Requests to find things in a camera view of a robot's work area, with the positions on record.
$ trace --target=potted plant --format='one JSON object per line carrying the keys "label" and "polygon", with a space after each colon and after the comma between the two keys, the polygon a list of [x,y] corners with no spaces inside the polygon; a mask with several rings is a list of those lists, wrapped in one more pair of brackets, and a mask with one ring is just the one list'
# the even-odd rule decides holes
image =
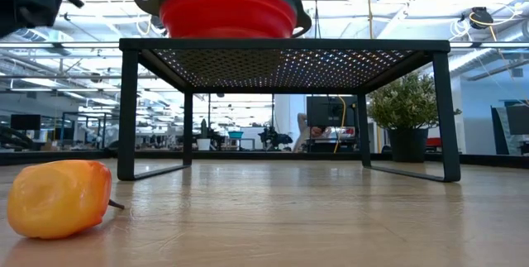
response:
{"label": "potted plant", "polygon": [[408,74],[369,97],[368,114],[388,130],[393,160],[424,162],[428,129],[439,126],[433,77]]}

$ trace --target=computer monitor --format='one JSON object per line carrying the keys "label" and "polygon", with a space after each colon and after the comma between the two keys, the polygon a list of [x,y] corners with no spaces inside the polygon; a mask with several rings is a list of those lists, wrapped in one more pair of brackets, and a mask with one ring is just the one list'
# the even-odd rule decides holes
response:
{"label": "computer monitor", "polygon": [[41,129],[41,116],[32,114],[12,114],[11,128],[19,131],[38,131]]}
{"label": "computer monitor", "polygon": [[[343,126],[356,126],[356,96],[341,97],[346,102]],[[309,126],[341,126],[343,102],[338,97],[307,97],[307,124]]]}
{"label": "computer monitor", "polygon": [[[53,132],[53,135],[54,135],[54,140],[60,140],[60,132],[61,132],[61,128],[60,127],[56,127],[55,128],[55,131]],[[75,133],[75,130],[73,128],[64,128],[64,135],[63,135],[63,140],[73,140],[74,139],[74,133]]]}
{"label": "computer monitor", "polygon": [[529,107],[506,107],[511,135],[529,135]]}

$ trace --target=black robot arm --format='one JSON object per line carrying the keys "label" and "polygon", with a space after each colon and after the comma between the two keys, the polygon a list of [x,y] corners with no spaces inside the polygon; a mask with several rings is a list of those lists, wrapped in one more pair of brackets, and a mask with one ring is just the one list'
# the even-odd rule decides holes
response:
{"label": "black robot arm", "polygon": [[[80,0],[68,0],[82,7]],[[0,0],[0,38],[20,28],[53,26],[62,0]]]}

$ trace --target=bell pepper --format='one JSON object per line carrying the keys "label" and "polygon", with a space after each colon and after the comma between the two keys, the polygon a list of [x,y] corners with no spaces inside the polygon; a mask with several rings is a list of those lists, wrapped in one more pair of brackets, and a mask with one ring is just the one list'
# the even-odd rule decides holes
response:
{"label": "bell pepper", "polygon": [[9,192],[9,225],[31,238],[71,236],[102,222],[111,187],[110,171],[97,161],[62,160],[26,167]]}

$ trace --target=bowl handle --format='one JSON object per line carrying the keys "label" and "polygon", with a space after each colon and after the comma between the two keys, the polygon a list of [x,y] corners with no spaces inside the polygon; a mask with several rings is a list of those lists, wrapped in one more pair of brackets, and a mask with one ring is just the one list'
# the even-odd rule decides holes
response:
{"label": "bowl handle", "polygon": [[306,13],[303,13],[298,19],[298,26],[296,26],[296,27],[302,27],[303,29],[293,34],[292,38],[297,38],[305,34],[308,30],[311,29],[311,26],[312,26],[311,17],[307,15]]}

